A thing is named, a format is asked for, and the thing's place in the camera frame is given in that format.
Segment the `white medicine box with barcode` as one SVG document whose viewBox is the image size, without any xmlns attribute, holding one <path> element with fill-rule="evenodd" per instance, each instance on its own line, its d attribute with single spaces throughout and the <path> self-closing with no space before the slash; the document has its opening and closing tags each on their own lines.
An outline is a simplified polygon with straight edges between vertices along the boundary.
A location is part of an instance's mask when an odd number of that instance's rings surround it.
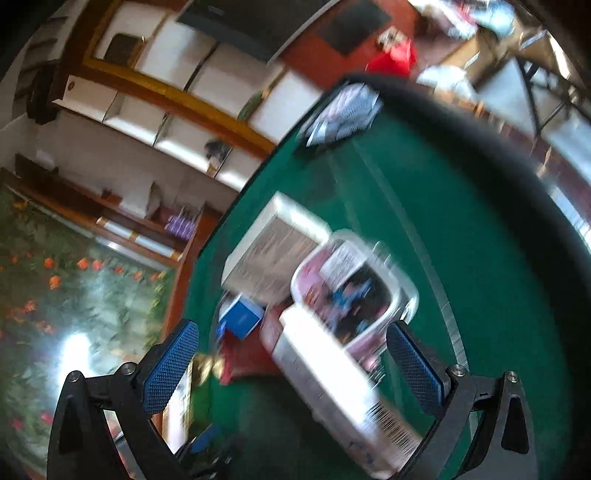
<svg viewBox="0 0 591 480">
<path fill-rule="evenodd" d="M 314 313 L 297 304 L 274 305 L 259 335 L 315 421 L 363 471 L 389 479 L 403 470 L 422 436 Z"/>
</svg>

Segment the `red packet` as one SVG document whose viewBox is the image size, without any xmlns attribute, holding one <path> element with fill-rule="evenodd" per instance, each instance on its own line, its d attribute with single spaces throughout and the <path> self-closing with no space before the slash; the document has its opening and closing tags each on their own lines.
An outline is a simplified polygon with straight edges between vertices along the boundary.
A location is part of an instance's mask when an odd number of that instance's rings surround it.
<svg viewBox="0 0 591 480">
<path fill-rule="evenodd" d="M 280 314 L 293 305 L 291 300 L 268 306 L 263 320 L 243 340 L 225 333 L 221 341 L 223 369 L 219 383 L 229 385 L 249 377 L 273 377 L 283 373 L 271 358 L 276 343 L 283 333 Z"/>
</svg>

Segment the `white tray with gold rim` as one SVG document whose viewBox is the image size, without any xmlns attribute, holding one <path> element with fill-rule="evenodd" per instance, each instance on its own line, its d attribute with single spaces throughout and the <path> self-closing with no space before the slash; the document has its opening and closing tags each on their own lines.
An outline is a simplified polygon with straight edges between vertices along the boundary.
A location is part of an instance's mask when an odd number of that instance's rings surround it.
<svg viewBox="0 0 591 480">
<path fill-rule="evenodd" d="M 164 409 L 162 434 L 173 453 L 211 426 L 214 363 L 213 356 L 197 353 Z"/>
</svg>

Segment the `floral painted glass panel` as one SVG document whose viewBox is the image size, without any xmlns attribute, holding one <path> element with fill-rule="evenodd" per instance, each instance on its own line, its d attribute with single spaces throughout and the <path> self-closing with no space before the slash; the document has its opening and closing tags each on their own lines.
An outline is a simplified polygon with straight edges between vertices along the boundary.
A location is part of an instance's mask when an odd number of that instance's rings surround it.
<svg viewBox="0 0 591 480">
<path fill-rule="evenodd" d="M 160 337 L 175 272 L 1 190 L 1 438 L 38 475 L 67 374 L 110 374 Z"/>
</svg>

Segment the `small blue box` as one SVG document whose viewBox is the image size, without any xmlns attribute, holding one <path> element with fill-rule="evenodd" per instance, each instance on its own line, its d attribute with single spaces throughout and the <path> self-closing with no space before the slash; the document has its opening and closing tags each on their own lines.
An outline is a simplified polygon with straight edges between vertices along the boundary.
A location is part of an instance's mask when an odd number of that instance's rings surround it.
<svg viewBox="0 0 591 480">
<path fill-rule="evenodd" d="M 252 299 L 239 294 L 229 303 L 225 302 L 219 314 L 217 336 L 221 339 L 229 332 L 238 340 L 245 340 L 263 319 L 264 309 Z"/>
</svg>

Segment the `clear plastic container with lid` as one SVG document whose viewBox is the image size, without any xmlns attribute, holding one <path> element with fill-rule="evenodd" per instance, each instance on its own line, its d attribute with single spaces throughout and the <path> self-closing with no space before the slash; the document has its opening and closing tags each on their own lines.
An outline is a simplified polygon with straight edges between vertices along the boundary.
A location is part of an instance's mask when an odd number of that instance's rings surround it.
<svg viewBox="0 0 591 480">
<path fill-rule="evenodd" d="M 386 349 L 392 322 L 412 321 L 420 299 L 406 272 L 351 230 L 335 231 L 308 254 L 290 291 L 363 367 Z"/>
</svg>

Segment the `red wooden cabinet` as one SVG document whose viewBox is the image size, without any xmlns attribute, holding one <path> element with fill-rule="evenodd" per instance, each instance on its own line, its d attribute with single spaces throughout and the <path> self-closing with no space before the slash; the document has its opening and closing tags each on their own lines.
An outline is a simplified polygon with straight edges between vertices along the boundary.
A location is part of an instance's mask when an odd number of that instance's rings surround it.
<svg viewBox="0 0 591 480">
<path fill-rule="evenodd" d="M 214 232 L 221 217 L 222 213 L 207 203 L 204 204 L 198 215 L 197 227 L 195 227 L 195 231 L 183 252 L 180 265 L 176 270 L 174 284 L 160 334 L 161 340 L 167 337 L 182 318 L 194 263 L 197 261 L 199 253 L 204 248 L 209 236 Z"/>
</svg>

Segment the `purple bottles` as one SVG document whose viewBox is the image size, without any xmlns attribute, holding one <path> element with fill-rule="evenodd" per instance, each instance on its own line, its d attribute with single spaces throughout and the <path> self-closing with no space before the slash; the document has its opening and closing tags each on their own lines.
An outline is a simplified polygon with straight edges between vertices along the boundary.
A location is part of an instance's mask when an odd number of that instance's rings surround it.
<svg viewBox="0 0 591 480">
<path fill-rule="evenodd" d="M 168 218 L 164 229 L 169 234 L 183 241 L 189 241 L 197 228 L 197 221 L 194 218 L 173 215 Z"/>
</svg>

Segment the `white cardboard box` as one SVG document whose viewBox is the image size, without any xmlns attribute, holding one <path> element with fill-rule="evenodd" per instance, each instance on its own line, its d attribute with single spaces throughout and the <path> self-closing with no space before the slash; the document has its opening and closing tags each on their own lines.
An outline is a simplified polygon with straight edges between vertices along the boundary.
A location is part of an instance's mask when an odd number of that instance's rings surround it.
<svg viewBox="0 0 591 480">
<path fill-rule="evenodd" d="M 279 303 L 297 267 L 331 235 L 327 222 L 277 192 L 226 258 L 221 287 L 260 305 Z"/>
</svg>

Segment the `black metal chair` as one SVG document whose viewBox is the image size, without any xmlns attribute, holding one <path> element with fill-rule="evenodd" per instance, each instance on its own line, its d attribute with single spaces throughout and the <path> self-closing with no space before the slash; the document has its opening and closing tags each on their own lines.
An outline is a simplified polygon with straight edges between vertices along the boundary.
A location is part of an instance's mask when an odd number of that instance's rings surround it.
<svg viewBox="0 0 591 480">
<path fill-rule="evenodd" d="M 570 79 L 563 77 L 552 68 L 546 68 L 535 60 L 521 54 L 515 55 L 518 70 L 525 87 L 526 98 L 536 137 L 560 114 L 569 120 L 577 113 L 587 124 L 590 123 L 590 91 Z M 540 115 L 536 103 L 536 91 L 547 93 L 555 102 L 553 110 L 545 117 Z"/>
</svg>

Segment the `stack of papers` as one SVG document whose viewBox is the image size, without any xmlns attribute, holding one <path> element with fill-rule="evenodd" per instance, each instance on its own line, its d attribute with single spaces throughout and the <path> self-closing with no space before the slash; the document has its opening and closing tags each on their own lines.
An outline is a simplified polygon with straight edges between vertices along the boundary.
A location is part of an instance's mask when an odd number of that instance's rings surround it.
<svg viewBox="0 0 591 480">
<path fill-rule="evenodd" d="M 367 130 L 383 108 L 380 94 L 364 83 L 346 85 L 301 127 L 304 147 L 329 145 Z"/>
</svg>

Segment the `red bag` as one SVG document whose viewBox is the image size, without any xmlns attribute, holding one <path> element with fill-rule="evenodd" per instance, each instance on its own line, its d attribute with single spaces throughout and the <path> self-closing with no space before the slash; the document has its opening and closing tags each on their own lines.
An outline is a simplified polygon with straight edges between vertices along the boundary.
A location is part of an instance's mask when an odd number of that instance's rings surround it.
<svg viewBox="0 0 591 480">
<path fill-rule="evenodd" d="M 412 39 L 408 39 L 375 56 L 367 64 L 366 72 L 409 79 L 416 62 L 415 44 Z"/>
</svg>

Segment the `black television screen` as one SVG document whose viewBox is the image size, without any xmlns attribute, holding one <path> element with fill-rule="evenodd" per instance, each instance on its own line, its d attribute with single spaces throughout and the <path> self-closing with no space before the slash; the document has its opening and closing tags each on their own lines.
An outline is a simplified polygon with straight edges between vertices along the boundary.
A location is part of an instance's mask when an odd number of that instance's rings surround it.
<svg viewBox="0 0 591 480">
<path fill-rule="evenodd" d="M 322 0 L 192 1 L 177 21 L 270 63 L 335 4 Z"/>
</svg>

